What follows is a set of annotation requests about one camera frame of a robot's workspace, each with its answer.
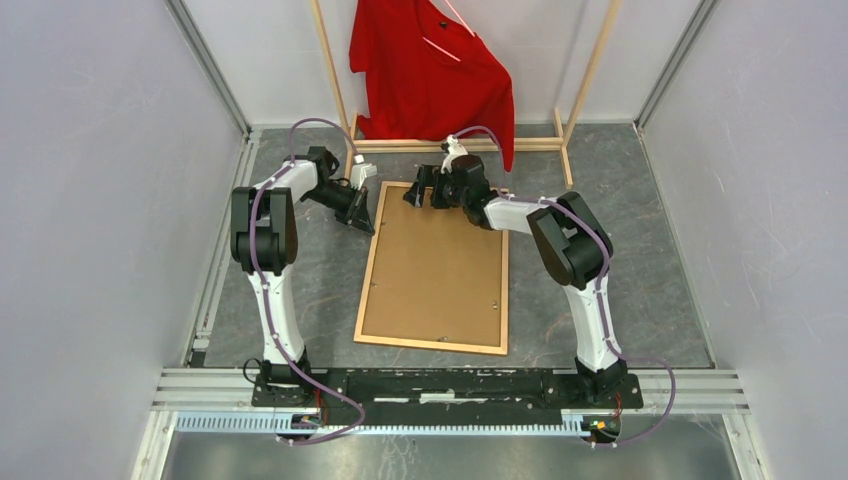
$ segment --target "cable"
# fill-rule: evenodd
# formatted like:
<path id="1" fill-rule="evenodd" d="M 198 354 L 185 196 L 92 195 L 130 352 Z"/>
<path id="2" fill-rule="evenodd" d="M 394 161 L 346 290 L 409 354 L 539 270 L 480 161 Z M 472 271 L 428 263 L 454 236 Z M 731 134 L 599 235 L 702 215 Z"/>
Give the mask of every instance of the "cable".
<path id="1" fill-rule="evenodd" d="M 613 443 L 618 443 L 618 439 L 621 438 L 621 433 L 624 431 L 624 421 L 622 420 L 622 418 L 617 418 L 616 422 L 618 422 L 618 432 L 608 432 L 604 429 L 598 430 L 599 432 L 611 438 Z"/>
<path id="2" fill-rule="evenodd" d="M 291 368 L 300 378 L 304 379 L 306 382 L 308 382 L 309 384 L 311 384 L 313 387 L 317 388 L 318 390 L 320 390 L 324 393 L 327 393 L 329 395 L 332 395 L 333 397 L 336 397 L 339 400 L 351 405 L 353 408 L 355 408 L 359 412 L 359 418 L 355 422 L 353 422 L 352 424 L 350 424 L 346 427 L 343 427 L 339 430 L 336 430 L 334 432 L 330 432 L 327 435 L 324 435 L 322 437 L 308 438 L 308 439 L 305 439 L 305 440 L 297 440 L 297 441 L 290 439 L 288 441 L 288 443 L 289 443 L 289 445 L 292 445 L 292 446 L 294 446 L 294 445 L 316 445 L 316 444 L 319 444 L 319 443 L 328 442 L 328 441 L 333 440 L 335 438 L 338 438 L 341 435 L 343 435 L 344 433 L 349 432 L 350 430 L 353 430 L 354 428 L 362 425 L 362 423 L 365 421 L 365 409 L 363 409 L 362 406 L 359 405 L 359 403 L 355 402 L 353 399 L 347 397 L 346 395 L 344 395 L 342 393 L 336 392 L 335 390 L 333 390 L 333 389 L 331 389 L 331 388 L 329 388 L 325 385 L 322 385 L 321 382 L 310 377 L 306 372 L 304 372 L 303 370 L 300 369 L 300 367 L 297 366 L 297 363 L 286 352 L 286 349 L 283 348 L 282 343 L 280 343 L 280 336 L 277 333 L 277 330 L 274 328 L 274 322 L 272 321 L 271 300 L 269 298 L 269 293 L 268 293 L 270 285 L 269 285 L 269 283 L 268 283 L 268 281 L 265 277 L 265 272 L 263 272 L 262 269 L 259 267 L 259 260 L 256 256 L 256 220 L 257 220 L 256 217 L 257 217 L 257 214 L 259 213 L 259 204 L 261 203 L 260 200 L 262 199 L 262 195 L 265 194 L 265 191 L 268 190 L 268 188 L 270 188 L 272 185 L 274 185 L 274 182 L 277 181 L 277 178 L 279 178 L 280 176 L 284 175 L 286 172 L 288 172 L 289 170 L 294 168 L 294 162 L 291 160 L 291 159 L 297 158 L 295 156 L 295 153 L 294 153 L 295 152 L 294 131 L 297 127 L 299 127 L 300 125 L 307 123 L 307 122 L 325 123 L 327 125 L 330 125 L 331 127 L 334 127 L 336 130 L 339 130 L 340 132 L 342 132 L 345 139 L 348 141 L 348 143 L 350 145 L 349 148 L 353 149 L 353 152 L 354 152 L 355 155 L 359 155 L 359 151 L 357 150 L 356 145 L 353 143 L 353 139 L 350 137 L 350 135 L 342 127 L 338 126 L 337 124 L 335 124 L 335 123 L 333 123 L 329 120 L 324 120 L 322 118 L 304 118 L 303 120 L 300 120 L 300 121 L 296 122 L 294 125 L 292 125 L 291 130 L 289 131 L 289 161 L 284 163 L 283 166 L 279 170 L 274 172 L 273 175 L 271 175 L 267 180 L 265 180 L 265 182 L 262 183 L 262 186 L 259 188 L 259 191 L 256 192 L 256 197 L 253 199 L 253 206 L 252 206 L 251 212 L 250 212 L 250 227 L 249 227 L 250 261 L 251 261 L 251 264 L 253 265 L 253 269 L 256 271 L 256 274 L 259 275 L 259 279 L 261 281 L 260 283 L 262 284 L 262 303 L 263 303 L 263 306 L 265 308 L 265 322 L 268 325 L 268 332 L 270 333 L 271 338 L 274 340 L 274 345 L 277 347 L 277 350 L 283 355 L 283 358 L 286 359 L 286 363 L 288 364 L 289 368 Z"/>
<path id="3" fill-rule="evenodd" d="M 315 390 L 315 403 L 318 406 L 318 412 L 321 414 L 321 426 L 326 427 L 330 422 L 330 409 L 327 407 L 327 402 L 321 398 L 321 390 Z"/>
<path id="4" fill-rule="evenodd" d="M 495 147 L 497 147 L 498 155 L 501 157 L 501 170 L 502 170 L 501 173 L 503 173 L 503 177 L 502 177 L 503 183 L 501 184 L 501 186 L 504 187 L 504 188 L 511 187 L 513 185 L 513 183 L 512 183 L 512 172 L 506 171 L 506 159 L 504 159 L 504 156 L 503 156 L 503 148 L 501 148 L 501 143 L 498 141 L 498 137 L 495 135 L 495 133 L 491 129 L 489 129 L 489 127 L 484 127 L 483 125 L 474 125 L 473 127 L 463 128 L 462 130 L 454 133 L 453 135 L 456 138 L 460 138 L 461 136 L 465 135 L 466 133 L 477 132 L 477 131 L 483 132 L 486 135 L 488 135 L 489 138 L 492 139 L 492 143 L 494 143 Z"/>
<path id="5" fill-rule="evenodd" d="M 621 392 L 615 392 L 615 413 L 612 414 L 613 420 L 621 417 Z"/>
<path id="6" fill-rule="evenodd" d="M 256 385 L 256 380 L 251 380 L 251 379 L 247 376 L 247 365 L 248 365 L 248 364 L 250 364 L 250 362 L 256 362 L 256 364 L 257 364 L 257 365 L 262 366 L 262 362 L 260 362 L 258 358 L 248 358 L 248 359 L 244 362 L 244 365 L 242 365 L 242 366 L 241 366 L 241 374 L 244 376 L 244 379 L 245 379 L 245 380 L 247 380 L 248 382 L 252 383 L 253 385 Z"/>
<path id="7" fill-rule="evenodd" d="M 500 143 L 498 142 L 498 139 L 495 137 L 495 134 L 491 130 L 489 130 L 488 128 L 486 128 L 484 126 L 468 127 L 466 129 L 460 130 L 455 135 L 458 137 L 459 135 L 463 135 L 465 133 L 468 133 L 468 132 L 474 131 L 474 130 L 484 131 L 489 135 L 489 137 L 492 138 L 492 142 L 495 143 L 495 145 L 498 147 L 498 152 L 500 152 L 500 154 L 501 154 L 501 161 L 503 161 L 503 150 L 501 149 Z M 665 411 L 662 413 L 662 416 L 660 416 L 660 419 L 657 421 L 657 423 L 655 423 L 651 428 L 649 428 L 649 429 L 645 430 L 644 432 L 636 435 L 635 437 L 631 437 L 631 438 L 628 438 L 626 440 L 622 440 L 621 442 L 614 442 L 614 443 L 611 443 L 611 444 L 602 444 L 602 445 L 603 446 L 609 446 L 610 448 L 615 448 L 616 446 L 624 446 L 624 445 L 627 445 L 629 443 L 639 441 L 639 440 L 646 438 L 649 435 L 653 434 L 663 423 L 665 423 L 666 419 L 668 418 L 668 415 L 671 413 L 671 409 L 674 406 L 674 399 L 677 396 L 677 379 L 674 376 L 674 371 L 672 370 L 671 365 L 669 365 L 668 362 L 665 361 L 665 359 L 653 358 L 653 357 L 630 357 L 630 356 L 625 355 L 624 353 L 620 352 L 618 349 L 616 349 L 615 345 L 613 345 L 612 341 L 610 341 L 610 331 L 611 331 L 610 320 L 609 320 L 609 318 L 607 318 L 607 312 L 606 312 L 606 309 L 604 308 L 604 297 L 603 297 L 603 293 L 602 293 L 602 289 L 601 289 L 601 283 L 603 282 L 604 277 L 609 272 L 609 267 L 610 267 L 610 255 L 609 255 L 609 250 L 607 250 L 606 244 L 603 242 L 603 240 L 601 240 L 601 237 L 599 237 L 598 234 L 594 232 L 594 230 L 592 230 L 588 225 L 586 225 L 586 222 L 584 222 L 580 217 L 571 213 L 570 210 L 563 207 L 562 205 L 560 205 L 559 203 L 557 203 L 554 200 L 548 200 L 544 197 L 539 198 L 539 199 L 518 198 L 518 197 L 511 195 L 511 194 L 510 195 L 505 194 L 505 193 L 501 192 L 500 190 L 498 190 L 497 192 L 498 192 L 498 196 L 500 196 L 501 198 L 504 198 L 506 200 L 515 200 L 515 201 L 522 201 L 522 202 L 528 202 L 528 203 L 542 203 L 542 204 L 549 205 L 549 206 L 557 209 L 560 213 L 565 215 L 569 220 L 574 222 L 581 230 L 586 232 L 586 234 L 589 235 L 589 237 L 595 242 L 595 244 L 598 245 L 598 248 L 601 250 L 601 254 L 603 255 L 604 262 L 603 262 L 603 265 L 601 266 L 600 273 L 598 273 L 598 276 L 595 278 L 595 294 L 596 294 L 596 300 L 598 302 L 598 309 L 601 313 L 601 325 L 603 326 L 603 329 L 604 329 L 604 338 L 605 338 L 605 341 L 606 341 L 606 344 L 607 344 L 607 348 L 610 349 L 610 351 L 613 353 L 613 355 L 615 355 L 619 359 L 621 359 L 625 362 L 628 362 L 628 363 L 652 363 L 654 365 L 662 366 L 668 372 L 668 378 L 669 378 L 669 381 L 671 383 L 671 389 L 670 389 L 670 394 L 669 394 L 669 398 L 668 398 L 668 405 L 666 405 Z"/>

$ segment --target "black mounting plate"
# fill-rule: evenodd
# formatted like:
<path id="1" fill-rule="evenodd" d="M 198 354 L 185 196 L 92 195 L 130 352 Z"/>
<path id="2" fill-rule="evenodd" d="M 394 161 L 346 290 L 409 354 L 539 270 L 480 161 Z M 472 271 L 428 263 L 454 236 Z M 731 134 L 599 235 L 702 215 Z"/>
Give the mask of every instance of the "black mounting plate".
<path id="1" fill-rule="evenodd" d="M 642 408 L 636 375 L 627 374 L 602 398 L 590 402 L 584 379 L 576 372 L 553 369 L 345 369 L 313 370 L 317 381 L 362 404 L 365 425 L 558 425 L 562 409 Z M 302 387 L 256 391 L 254 407 L 315 406 L 314 394 Z M 452 394 L 454 401 L 443 397 Z M 350 424 L 359 414 L 327 394 L 321 398 L 334 424 Z"/>

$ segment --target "wooden stand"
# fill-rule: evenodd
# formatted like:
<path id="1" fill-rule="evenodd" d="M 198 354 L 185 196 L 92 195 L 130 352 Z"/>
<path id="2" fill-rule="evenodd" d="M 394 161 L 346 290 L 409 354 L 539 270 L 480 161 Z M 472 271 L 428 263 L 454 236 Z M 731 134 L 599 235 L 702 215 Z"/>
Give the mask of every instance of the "wooden stand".
<path id="1" fill-rule="evenodd" d="M 347 120 L 347 113 L 342 100 L 341 90 L 339 88 L 338 75 L 336 74 L 335 63 L 330 52 L 329 42 L 327 41 L 327 31 L 324 27 L 324 19 L 321 14 L 320 0 L 310 0 L 312 4 L 312 15 L 315 20 L 315 28 L 318 31 L 318 37 L 321 41 L 321 50 L 324 53 L 324 63 L 327 66 L 327 74 L 330 78 L 330 84 L 333 86 L 333 98 L 336 102 L 336 109 L 339 114 L 340 125 L 351 133 L 351 138 L 354 138 L 354 144 L 361 153 L 426 153 L 440 152 L 440 142 L 428 142 L 424 140 L 375 140 L 364 139 L 356 140 L 356 113 L 350 123 Z M 595 76 L 598 63 L 604 48 L 606 47 L 607 39 L 609 38 L 612 25 L 615 22 L 615 17 L 618 14 L 618 9 L 621 6 L 621 0 L 610 0 L 607 8 L 604 23 L 601 26 L 601 31 L 598 33 L 598 38 L 595 41 L 595 47 L 592 49 L 592 56 L 589 58 L 589 63 L 586 66 L 586 72 L 583 74 L 583 81 L 580 84 L 580 89 L 577 91 L 577 96 L 571 108 L 571 113 L 568 116 L 568 124 L 563 130 L 562 118 L 559 114 L 559 109 L 554 108 L 554 122 L 557 135 L 555 137 L 525 137 L 515 139 L 516 152 L 559 152 L 562 159 L 562 171 L 565 181 L 565 187 L 570 189 L 574 185 L 571 176 L 571 165 L 568 162 L 568 140 L 574 131 L 574 126 L 577 123 L 577 118 L 580 115 L 580 110 L 583 108 L 583 103 L 589 93 L 589 87 L 592 79 Z M 467 138 L 462 139 L 461 143 L 470 152 L 493 152 L 497 150 L 495 144 L 488 138 Z M 345 164 L 345 176 L 350 177 L 350 169 L 352 168 L 352 152 L 348 150 L 348 158 Z"/>

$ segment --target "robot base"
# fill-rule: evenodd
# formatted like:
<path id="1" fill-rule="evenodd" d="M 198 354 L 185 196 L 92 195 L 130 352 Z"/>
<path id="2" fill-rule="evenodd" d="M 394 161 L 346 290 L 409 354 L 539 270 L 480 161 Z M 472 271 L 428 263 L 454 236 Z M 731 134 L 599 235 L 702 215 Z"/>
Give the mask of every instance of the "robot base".
<path id="1" fill-rule="evenodd" d="M 297 366 L 310 373 L 306 350 L 303 351 Z M 302 407 L 314 397 L 312 385 L 306 383 L 285 364 L 263 361 L 259 364 L 255 382 L 251 401 L 254 407 Z"/>

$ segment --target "red t-shirt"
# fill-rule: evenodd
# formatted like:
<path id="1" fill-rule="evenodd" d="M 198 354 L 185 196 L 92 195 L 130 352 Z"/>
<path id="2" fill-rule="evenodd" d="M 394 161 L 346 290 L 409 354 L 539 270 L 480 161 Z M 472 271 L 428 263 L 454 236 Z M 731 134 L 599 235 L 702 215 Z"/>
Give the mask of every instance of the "red t-shirt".
<path id="1" fill-rule="evenodd" d="M 429 0 L 359 0 L 350 68 L 365 72 L 371 118 L 357 122 L 366 138 L 441 141 L 483 125 L 498 137 L 504 168 L 512 170 L 512 79 L 479 35 L 472 37 Z"/>

